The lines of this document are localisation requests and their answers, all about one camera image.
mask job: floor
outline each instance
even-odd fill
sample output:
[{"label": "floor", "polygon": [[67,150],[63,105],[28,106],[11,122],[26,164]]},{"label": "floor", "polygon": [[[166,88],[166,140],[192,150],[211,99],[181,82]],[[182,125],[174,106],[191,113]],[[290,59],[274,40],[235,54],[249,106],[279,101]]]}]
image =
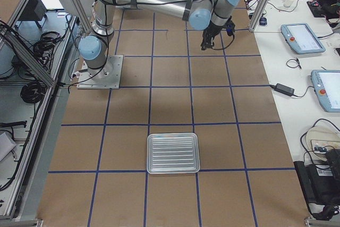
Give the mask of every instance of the floor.
[{"label": "floor", "polygon": [[[304,226],[308,212],[247,11],[235,42],[144,10],[116,10],[119,90],[71,89],[38,217],[60,226]],[[223,32],[216,47],[231,38]],[[195,132],[201,170],[150,175],[151,133]]]}]

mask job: power adapter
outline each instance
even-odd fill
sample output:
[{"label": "power adapter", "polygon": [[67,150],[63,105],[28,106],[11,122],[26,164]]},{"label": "power adapter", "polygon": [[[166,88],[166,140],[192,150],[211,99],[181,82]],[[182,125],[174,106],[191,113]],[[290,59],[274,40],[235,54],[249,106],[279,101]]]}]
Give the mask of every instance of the power adapter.
[{"label": "power adapter", "polygon": [[281,83],[277,83],[276,85],[270,85],[274,91],[277,91],[278,93],[282,93],[284,95],[287,95],[289,97],[294,96],[294,89],[285,85],[282,85]]}]

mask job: metal base plate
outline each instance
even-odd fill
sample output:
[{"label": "metal base plate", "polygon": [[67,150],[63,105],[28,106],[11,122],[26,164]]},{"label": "metal base plate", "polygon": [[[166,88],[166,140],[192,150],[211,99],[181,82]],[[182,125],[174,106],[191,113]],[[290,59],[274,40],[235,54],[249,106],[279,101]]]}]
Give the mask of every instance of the metal base plate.
[{"label": "metal base plate", "polygon": [[200,170],[195,133],[160,133],[148,137],[150,174],[196,173]]},{"label": "metal base plate", "polygon": [[[107,77],[100,80],[89,79],[90,75],[88,72],[80,73],[77,84],[78,89],[119,89],[119,84],[121,81],[121,73],[123,66],[123,55],[109,56],[107,61],[111,62],[113,66],[113,72]],[[84,62],[82,69],[87,69],[87,65]]]}]

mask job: rectangular tray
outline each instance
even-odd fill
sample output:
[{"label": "rectangular tray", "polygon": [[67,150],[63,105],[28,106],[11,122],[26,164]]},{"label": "rectangular tray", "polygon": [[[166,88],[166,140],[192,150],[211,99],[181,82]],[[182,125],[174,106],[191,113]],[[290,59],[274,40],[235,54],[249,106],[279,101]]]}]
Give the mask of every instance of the rectangular tray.
[{"label": "rectangular tray", "polygon": [[150,174],[196,173],[199,170],[195,133],[159,133],[148,136],[147,171]]}]

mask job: blue tablet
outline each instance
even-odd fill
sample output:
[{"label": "blue tablet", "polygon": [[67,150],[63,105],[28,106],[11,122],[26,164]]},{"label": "blue tablet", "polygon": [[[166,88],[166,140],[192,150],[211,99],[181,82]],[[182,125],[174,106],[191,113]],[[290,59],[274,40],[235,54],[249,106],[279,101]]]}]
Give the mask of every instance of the blue tablet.
[{"label": "blue tablet", "polygon": [[340,70],[313,70],[311,79],[326,112],[340,112]]},{"label": "blue tablet", "polygon": [[281,25],[281,33],[298,54],[323,53],[326,50],[307,23]]}]

